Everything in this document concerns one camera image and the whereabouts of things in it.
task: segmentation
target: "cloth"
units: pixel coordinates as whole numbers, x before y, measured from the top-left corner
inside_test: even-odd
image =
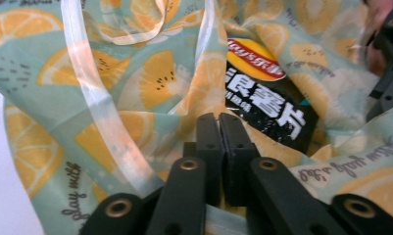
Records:
[[[224,105],[228,37],[265,46],[319,115],[306,154],[246,122],[324,202],[365,196],[393,214],[393,110],[366,121],[358,0],[0,1],[0,92],[14,163],[46,234],[76,234],[118,192],[163,185],[195,119]],[[207,233],[247,234],[208,207]]]

